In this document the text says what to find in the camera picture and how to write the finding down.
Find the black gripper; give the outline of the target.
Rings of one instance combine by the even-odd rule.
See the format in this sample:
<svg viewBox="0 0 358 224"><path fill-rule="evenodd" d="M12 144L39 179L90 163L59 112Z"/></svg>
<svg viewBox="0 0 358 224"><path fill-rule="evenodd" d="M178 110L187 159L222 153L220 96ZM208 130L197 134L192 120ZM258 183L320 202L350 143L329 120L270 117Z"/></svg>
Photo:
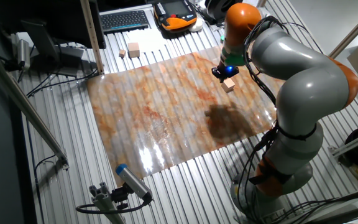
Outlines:
<svg viewBox="0 0 358 224"><path fill-rule="evenodd" d="M218 65L211 69L212 74L219 79L219 82L225 82L228 78L233 77L239 73L239 69L235 66Z"/></svg>

